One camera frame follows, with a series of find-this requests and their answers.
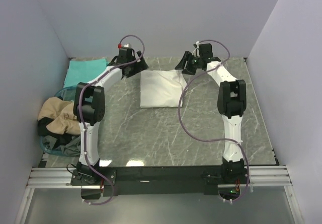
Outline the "white printed t shirt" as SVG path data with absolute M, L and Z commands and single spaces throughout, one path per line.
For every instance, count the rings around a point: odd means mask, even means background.
M 140 76 L 141 108 L 177 108 L 187 83 L 179 70 L 144 70 Z

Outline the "beige t shirt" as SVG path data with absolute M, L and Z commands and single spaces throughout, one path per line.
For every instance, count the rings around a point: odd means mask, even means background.
M 39 122 L 44 119 L 51 120 L 46 126 L 51 133 L 80 135 L 81 130 L 77 117 L 73 113 L 73 107 L 74 102 L 51 97 L 42 105 L 37 120 Z

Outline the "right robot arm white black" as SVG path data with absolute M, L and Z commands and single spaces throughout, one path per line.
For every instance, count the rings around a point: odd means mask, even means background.
M 246 82 L 234 77 L 224 67 L 230 58 L 229 52 L 225 60 L 213 55 L 212 42 L 216 41 L 197 41 L 194 51 L 185 51 L 175 69 L 188 75 L 194 75 L 197 69 L 202 69 L 219 86 L 217 110 L 224 124 L 224 137 L 218 140 L 224 141 L 220 178 L 226 183 L 232 183 L 246 174 L 245 152 L 240 147 L 242 120 L 247 108 Z

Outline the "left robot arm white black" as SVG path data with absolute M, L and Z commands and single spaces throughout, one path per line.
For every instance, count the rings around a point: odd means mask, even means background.
M 76 165 L 79 175 L 90 185 L 99 182 L 98 131 L 105 115 L 105 93 L 123 78 L 132 77 L 148 65 L 143 51 L 134 51 L 129 45 L 119 45 L 119 53 L 106 69 L 89 82 L 76 86 L 73 113 L 80 127 L 80 158 Z

